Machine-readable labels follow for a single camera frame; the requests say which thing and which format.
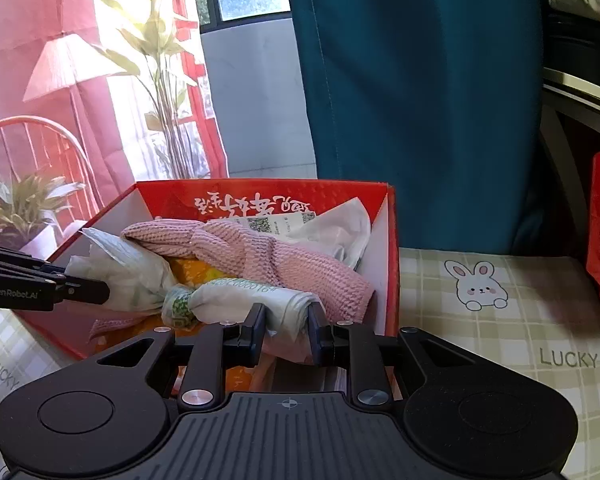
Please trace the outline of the white green printed plastic bag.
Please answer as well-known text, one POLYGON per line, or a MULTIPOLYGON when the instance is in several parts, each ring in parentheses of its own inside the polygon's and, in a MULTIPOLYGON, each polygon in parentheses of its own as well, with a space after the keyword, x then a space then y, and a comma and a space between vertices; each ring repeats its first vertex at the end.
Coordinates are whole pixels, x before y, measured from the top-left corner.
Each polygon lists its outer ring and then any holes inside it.
POLYGON ((178 285, 164 298, 161 318, 167 326, 185 328, 195 322, 241 323, 254 304, 265 306, 263 351, 291 362, 310 359, 306 318, 321 300, 310 292, 265 285, 243 278, 218 278, 197 288, 178 285))

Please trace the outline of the potted green plant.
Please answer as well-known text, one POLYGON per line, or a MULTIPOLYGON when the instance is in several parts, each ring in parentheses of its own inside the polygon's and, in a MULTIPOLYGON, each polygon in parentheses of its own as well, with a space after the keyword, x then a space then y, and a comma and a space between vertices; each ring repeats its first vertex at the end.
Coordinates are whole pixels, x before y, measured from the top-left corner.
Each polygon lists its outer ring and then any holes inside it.
POLYGON ((28 174, 19 179, 0 179, 0 246, 37 257, 51 255, 84 226, 74 216, 86 191, 83 182, 64 177, 28 174))

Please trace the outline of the red strawberry cardboard box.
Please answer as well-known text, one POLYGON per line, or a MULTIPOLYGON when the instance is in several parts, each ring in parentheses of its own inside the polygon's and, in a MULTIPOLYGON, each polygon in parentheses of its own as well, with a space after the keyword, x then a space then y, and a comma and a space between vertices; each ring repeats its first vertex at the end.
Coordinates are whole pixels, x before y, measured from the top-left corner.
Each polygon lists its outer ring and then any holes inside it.
POLYGON ((399 321, 396 196, 387 183, 310 179, 211 179, 133 184, 87 221, 114 235, 175 233, 185 226, 183 247, 215 269, 246 280, 282 285, 320 298, 332 321, 365 322, 395 335, 399 321), (357 197, 370 217, 370 241, 355 269, 296 244, 251 231, 233 217, 313 211, 322 214, 357 197))

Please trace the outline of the pink knitted cloth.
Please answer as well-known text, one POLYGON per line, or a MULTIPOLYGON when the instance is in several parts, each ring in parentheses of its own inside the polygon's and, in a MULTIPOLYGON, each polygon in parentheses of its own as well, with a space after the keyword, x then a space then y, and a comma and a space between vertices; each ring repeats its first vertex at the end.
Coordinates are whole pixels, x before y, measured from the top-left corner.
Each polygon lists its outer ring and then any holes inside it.
POLYGON ((92 337, 151 315, 174 328, 242 322, 260 302, 268 308, 268 333, 286 344, 303 332, 310 302, 319 302, 329 321, 359 323, 374 293, 331 249, 314 252, 228 219, 159 219, 134 223, 120 235, 82 233, 90 253, 71 258, 69 268, 110 290, 94 314, 92 337))

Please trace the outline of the white paper in box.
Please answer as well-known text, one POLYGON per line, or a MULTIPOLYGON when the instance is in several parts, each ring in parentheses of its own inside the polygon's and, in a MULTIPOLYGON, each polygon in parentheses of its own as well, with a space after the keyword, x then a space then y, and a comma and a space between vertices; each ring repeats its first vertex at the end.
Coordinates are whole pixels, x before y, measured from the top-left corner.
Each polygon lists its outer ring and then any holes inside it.
POLYGON ((233 217, 230 221, 288 244, 320 252, 355 269, 370 241, 370 217, 357 198, 322 214, 297 211, 263 217, 233 217))

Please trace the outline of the pink printed backdrop curtain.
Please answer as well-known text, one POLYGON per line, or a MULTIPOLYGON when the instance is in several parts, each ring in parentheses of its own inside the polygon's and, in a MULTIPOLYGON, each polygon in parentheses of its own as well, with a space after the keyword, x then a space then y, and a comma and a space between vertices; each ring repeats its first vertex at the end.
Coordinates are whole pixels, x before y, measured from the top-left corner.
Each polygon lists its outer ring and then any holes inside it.
POLYGON ((197 0, 0 0, 0 180, 78 182, 62 226, 145 180, 224 178, 197 0))

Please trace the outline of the plaid bunny tablecloth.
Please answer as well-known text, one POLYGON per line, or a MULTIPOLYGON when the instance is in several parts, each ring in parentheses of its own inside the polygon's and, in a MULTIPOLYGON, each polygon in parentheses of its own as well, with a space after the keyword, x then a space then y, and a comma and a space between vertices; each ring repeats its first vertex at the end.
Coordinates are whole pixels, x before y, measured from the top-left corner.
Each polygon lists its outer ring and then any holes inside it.
MULTIPOLYGON (((557 389, 576 410, 579 433, 564 474, 600 479, 600 298, 568 258, 400 251, 400 323, 415 325, 557 389), (486 260, 508 295, 504 309, 471 312, 446 264, 486 260)), ((0 310, 0 401, 70 364, 15 313, 0 310)), ((7 468, 0 454, 0 478, 7 468)))

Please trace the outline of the teal curtain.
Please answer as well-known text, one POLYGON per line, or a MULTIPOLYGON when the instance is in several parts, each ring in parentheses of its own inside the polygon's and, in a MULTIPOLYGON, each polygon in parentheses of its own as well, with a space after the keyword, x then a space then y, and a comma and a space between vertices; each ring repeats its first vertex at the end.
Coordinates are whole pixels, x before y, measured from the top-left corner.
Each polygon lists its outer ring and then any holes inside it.
POLYGON ((289 0, 322 179, 396 190, 405 247, 502 254, 539 114, 538 0, 289 0))

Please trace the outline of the cluttered side shelf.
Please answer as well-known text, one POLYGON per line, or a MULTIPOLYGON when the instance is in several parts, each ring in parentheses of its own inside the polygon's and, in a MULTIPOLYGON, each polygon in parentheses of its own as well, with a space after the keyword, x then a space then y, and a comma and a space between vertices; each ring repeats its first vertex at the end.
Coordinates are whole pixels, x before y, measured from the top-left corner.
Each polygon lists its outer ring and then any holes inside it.
POLYGON ((586 251, 591 166, 600 152, 600 0, 541 0, 542 133, 562 180, 573 243, 586 251))

